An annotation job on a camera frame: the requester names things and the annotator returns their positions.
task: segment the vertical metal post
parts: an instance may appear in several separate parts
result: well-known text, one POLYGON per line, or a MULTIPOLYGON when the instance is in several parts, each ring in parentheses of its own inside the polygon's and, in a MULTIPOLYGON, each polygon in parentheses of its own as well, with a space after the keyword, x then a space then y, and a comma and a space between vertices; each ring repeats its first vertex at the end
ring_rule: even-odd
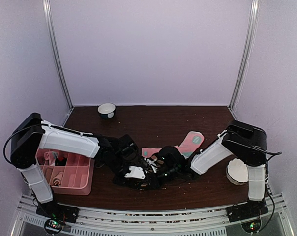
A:
POLYGON ((52 15, 51 15, 51 9, 50 9, 50 0, 43 0, 43 5, 44 5, 45 18, 46 18, 46 22, 47 22, 47 26, 48 26, 51 46, 52 46, 52 50, 53 50, 53 54, 54 54, 54 61, 56 64, 62 91, 65 96, 66 102, 69 106, 69 109, 72 109, 73 104, 71 101, 68 87, 65 82, 64 73, 62 70, 60 56, 59 56, 59 52, 58 52, 58 48, 57 48, 57 41, 56 41, 55 30, 54 30, 52 15))
POLYGON ((247 31, 247 37, 246 37, 246 42, 245 42, 245 47, 243 50, 243 55, 242 55, 242 60, 237 76, 237 81, 236 85, 234 88, 233 96, 229 105, 229 108, 231 112, 235 111, 235 105, 237 102, 237 99, 240 95, 241 92, 241 85, 245 76, 246 72, 246 67, 248 64, 248 58, 249 54, 251 51, 251 46, 253 43, 254 35, 255 35, 255 30, 256 30, 256 25, 257 25, 257 19, 258 19, 258 11, 259 11, 259 1, 260 0, 252 0, 251 4, 251 12, 250 12, 250 17, 249 17, 249 24, 248 24, 248 31, 247 31))

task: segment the round container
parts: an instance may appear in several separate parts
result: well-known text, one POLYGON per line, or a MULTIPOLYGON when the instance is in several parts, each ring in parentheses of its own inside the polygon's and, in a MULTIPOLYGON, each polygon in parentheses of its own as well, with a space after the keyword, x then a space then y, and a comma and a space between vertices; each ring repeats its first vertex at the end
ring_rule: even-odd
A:
POLYGON ((233 159, 226 168, 226 177, 234 185, 244 185, 248 182, 248 169, 240 159, 233 159))
POLYGON ((112 103, 104 103, 98 107, 98 113, 102 119, 110 119, 116 113, 116 106, 112 103))

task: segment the pink storage box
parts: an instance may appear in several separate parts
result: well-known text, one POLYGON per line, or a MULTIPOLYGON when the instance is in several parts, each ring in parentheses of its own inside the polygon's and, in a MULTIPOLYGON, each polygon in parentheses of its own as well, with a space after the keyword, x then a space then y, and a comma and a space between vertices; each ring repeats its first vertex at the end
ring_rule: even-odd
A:
POLYGON ((72 195, 90 194, 95 163, 93 159, 78 154, 51 149, 39 149, 36 158, 46 180, 55 193, 72 195), (58 153, 58 157, 67 157, 66 165, 50 166, 49 161, 45 160, 44 157, 44 154, 48 151, 58 153), (52 181, 60 172, 63 172, 61 185, 53 186, 52 181))

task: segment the white wall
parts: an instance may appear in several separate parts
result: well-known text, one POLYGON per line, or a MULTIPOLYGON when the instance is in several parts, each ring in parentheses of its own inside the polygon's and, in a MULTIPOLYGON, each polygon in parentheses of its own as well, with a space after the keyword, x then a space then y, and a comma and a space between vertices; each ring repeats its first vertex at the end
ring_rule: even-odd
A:
POLYGON ((270 161, 270 185, 297 227, 297 1, 262 1, 236 116, 267 132, 270 151, 283 151, 270 161))
POLYGON ((0 0, 0 236, 8 234, 26 189, 21 174, 5 162, 2 147, 32 112, 56 124, 67 113, 42 2, 0 0))
POLYGON ((228 105, 251 0, 51 1, 75 105, 228 105))

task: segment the wooden table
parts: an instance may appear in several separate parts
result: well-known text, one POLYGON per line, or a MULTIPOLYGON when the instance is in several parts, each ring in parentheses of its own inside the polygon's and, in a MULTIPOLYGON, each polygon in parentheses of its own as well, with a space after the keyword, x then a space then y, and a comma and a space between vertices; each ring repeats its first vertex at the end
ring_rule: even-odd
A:
MULTIPOLYGON (((232 120, 227 107, 117 107, 116 116, 109 120, 98 116, 97 107, 76 107, 66 127, 113 137, 129 134, 139 148, 179 145, 189 131, 200 131, 205 137, 201 148, 205 148, 232 120)), ((244 202, 248 186, 235 186, 226 178, 226 166, 232 158, 221 161, 197 180, 176 179, 163 189, 147 191, 114 185, 109 168, 95 167, 89 195, 56 197, 62 203, 115 210, 193 209, 244 202)))

